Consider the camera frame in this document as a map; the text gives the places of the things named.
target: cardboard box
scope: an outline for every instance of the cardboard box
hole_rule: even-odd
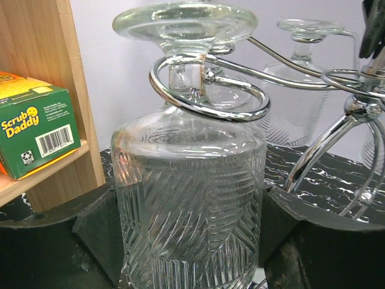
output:
[[[26,177],[80,145],[68,90],[0,72],[0,172]]]

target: black marble surface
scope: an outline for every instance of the black marble surface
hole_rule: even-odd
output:
[[[300,155],[306,148],[280,148],[268,146],[265,179],[282,187]],[[106,181],[114,185],[110,150],[101,152]],[[360,163],[347,160],[332,154],[325,154],[306,176],[297,196],[333,213],[340,213],[354,197],[354,191],[362,185],[369,170]],[[385,213],[385,185],[378,192],[373,204],[378,211]],[[25,194],[0,208],[0,221],[21,220],[33,210]],[[371,216],[370,213],[361,217],[362,222],[385,224],[382,214]],[[125,277],[123,268],[120,289],[132,289]]]

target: white barcode label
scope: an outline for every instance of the white barcode label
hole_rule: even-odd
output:
[[[70,125],[64,125],[35,139],[42,158],[73,144]]]

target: gray wall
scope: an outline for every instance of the gray wall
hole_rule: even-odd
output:
[[[90,94],[100,149],[109,146],[116,127],[136,117],[155,111],[162,99],[148,82],[150,65],[162,57],[151,43],[123,39],[112,31],[113,18],[120,12],[161,0],[72,0],[76,30]],[[332,20],[346,30],[364,31],[362,0],[222,0],[223,3],[247,7],[259,18],[253,36],[289,57],[294,43],[290,34],[278,29],[279,17]],[[248,42],[240,43],[228,59],[263,69],[273,59]],[[352,68],[352,41],[346,37],[328,36],[315,46],[314,62],[323,68]],[[328,97],[315,134],[325,131],[343,112],[347,98],[343,92]],[[359,160],[366,127],[356,128],[331,149],[331,153]]]

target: metal ring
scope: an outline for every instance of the metal ring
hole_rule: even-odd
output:
[[[358,75],[358,72],[356,70],[349,70],[349,69],[329,69],[324,70],[321,74],[321,79],[325,81],[327,84],[330,84],[334,87],[337,87],[341,90],[344,90],[346,92],[353,93],[355,95],[360,96],[366,96],[368,98],[374,98],[374,99],[383,99],[385,100],[385,94],[383,93],[377,93],[377,92],[366,92],[364,90],[355,89],[354,87],[347,86],[345,84],[342,84],[339,81],[336,81],[333,79],[333,74],[349,74],[349,75]]]
[[[211,107],[206,107],[198,103],[193,103],[182,96],[177,91],[174,91],[167,86],[165,86],[160,77],[159,72],[166,66],[173,63],[172,59],[162,58],[154,63],[152,66],[149,78],[152,87],[155,91],[166,101],[169,101],[175,107],[185,110],[189,113],[193,113],[198,116],[203,116],[209,119],[222,120],[226,122],[252,122],[260,119],[261,117],[267,115],[270,109],[270,99],[269,97],[256,86],[243,82],[236,81],[230,78],[224,78],[221,76],[213,76],[213,82],[221,86],[233,87],[236,89],[241,89],[253,95],[260,101],[259,108],[253,111],[235,113],[235,112],[226,112],[221,110],[216,110]]]

